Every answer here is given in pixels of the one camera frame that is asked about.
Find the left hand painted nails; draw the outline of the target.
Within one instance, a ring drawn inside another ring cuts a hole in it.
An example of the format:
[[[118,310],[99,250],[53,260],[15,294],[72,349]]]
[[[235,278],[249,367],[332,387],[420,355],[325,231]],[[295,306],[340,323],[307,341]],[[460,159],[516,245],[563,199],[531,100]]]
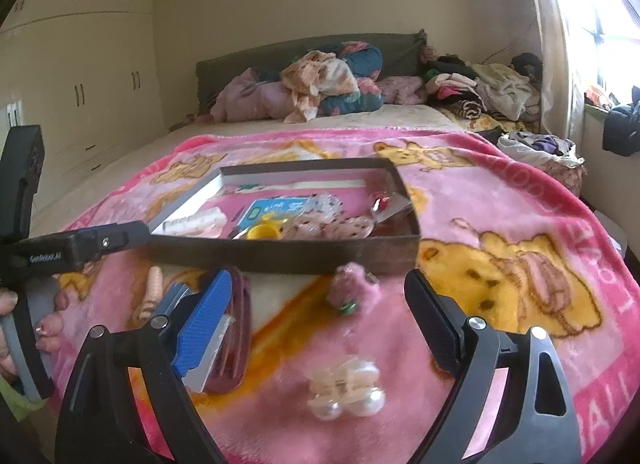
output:
[[[11,314],[17,305],[18,296],[8,289],[1,289],[1,316]],[[59,291],[54,298],[54,311],[44,316],[35,326],[36,347],[38,350],[53,354],[61,348],[61,334],[64,329],[64,319],[61,311],[70,305],[70,300],[66,294]],[[1,376],[12,383],[17,380],[18,371],[10,354],[6,334],[1,331]]]

